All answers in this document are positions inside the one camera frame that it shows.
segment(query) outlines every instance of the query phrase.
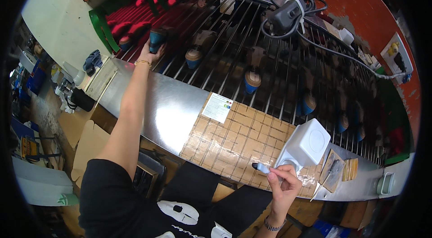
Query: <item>stainless steel counter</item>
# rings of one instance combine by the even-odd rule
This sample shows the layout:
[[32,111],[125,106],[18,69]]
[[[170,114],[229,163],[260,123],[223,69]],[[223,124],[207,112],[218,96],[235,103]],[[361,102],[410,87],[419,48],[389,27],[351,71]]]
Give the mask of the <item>stainless steel counter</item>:
[[[100,104],[118,117],[124,90],[132,76],[134,65],[115,59],[119,67]],[[209,92],[150,71],[148,76],[146,115],[141,135],[179,155]],[[321,188],[316,199],[329,201],[356,201],[378,198],[376,186],[384,169],[346,149],[330,143],[325,158],[333,149],[342,159],[358,158],[357,178],[339,182],[336,192]]]

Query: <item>floor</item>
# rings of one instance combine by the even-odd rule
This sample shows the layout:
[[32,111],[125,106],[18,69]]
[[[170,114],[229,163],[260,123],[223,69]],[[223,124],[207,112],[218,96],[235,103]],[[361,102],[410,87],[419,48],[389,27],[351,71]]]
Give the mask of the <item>floor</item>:
[[[54,134],[58,136],[58,144],[61,146],[64,153],[63,170],[70,177],[70,172],[73,166],[73,159],[75,157],[75,150],[68,143],[58,123],[58,117],[61,114],[61,102],[58,96],[54,93],[54,90],[51,87],[51,82],[48,78],[44,82],[39,95],[31,95],[31,101],[31,120],[39,125],[39,132],[41,136],[52,136]],[[51,143],[49,141],[42,141],[42,146],[44,147],[44,151],[46,153],[50,152],[49,149],[51,148]],[[182,163],[183,160],[175,155],[167,153],[165,150],[161,149],[160,147],[158,147],[154,143],[151,143],[145,138],[141,140],[140,146],[146,149],[158,150],[159,152],[167,154],[167,157],[164,158],[163,161],[168,170],[167,182],[169,182],[177,170],[177,162]],[[74,192],[79,197],[79,188],[75,185]],[[213,196],[213,201],[216,202],[232,192],[234,192],[233,189],[219,184]],[[294,218],[298,219],[304,225],[311,226],[315,222],[315,220],[317,220],[322,205],[322,201],[313,201],[310,203],[308,199],[296,198],[294,203],[291,205],[291,208],[289,209],[289,214],[292,215]],[[84,236],[84,230],[78,225],[79,205],[64,206],[59,207],[59,209],[63,215],[63,219],[66,225],[71,230],[71,232],[76,237],[81,237],[81,235]],[[270,208],[267,207],[267,209],[262,213],[262,215],[258,219],[256,219],[256,221],[247,230],[245,230],[240,237],[252,237],[259,229],[259,227],[262,226],[264,218],[269,214],[269,212]],[[279,232],[277,238],[297,238],[299,235],[300,231],[292,224],[287,223]]]

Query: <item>left hand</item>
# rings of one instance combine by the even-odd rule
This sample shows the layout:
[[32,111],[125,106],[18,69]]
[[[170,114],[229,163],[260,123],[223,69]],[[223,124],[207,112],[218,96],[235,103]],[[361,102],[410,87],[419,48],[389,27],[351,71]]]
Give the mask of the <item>left hand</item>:
[[165,44],[159,47],[159,50],[156,54],[150,53],[150,38],[148,38],[147,42],[143,46],[143,49],[141,50],[141,54],[139,55],[137,61],[145,60],[149,63],[157,61],[159,57],[163,54],[164,50]]
[[[300,192],[302,182],[297,178],[293,165],[281,165],[269,170],[267,180],[272,189],[273,200],[267,221],[273,227],[279,227],[283,224],[289,207]],[[284,180],[280,185],[278,176]]]

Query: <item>wristwatch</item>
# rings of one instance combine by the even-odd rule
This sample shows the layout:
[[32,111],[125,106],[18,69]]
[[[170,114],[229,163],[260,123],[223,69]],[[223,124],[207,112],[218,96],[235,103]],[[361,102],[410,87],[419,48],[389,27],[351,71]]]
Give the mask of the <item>wristwatch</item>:
[[280,226],[280,227],[273,227],[272,225],[270,225],[268,222],[267,222],[267,217],[268,216],[266,216],[266,218],[264,219],[264,226],[266,226],[266,228],[267,228],[267,230],[269,230],[269,231],[280,231],[280,229],[282,229],[282,227],[285,225],[285,223],[286,223],[286,218],[285,218],[285,221],[284,221],[284,223],[282,224],[282,226]]

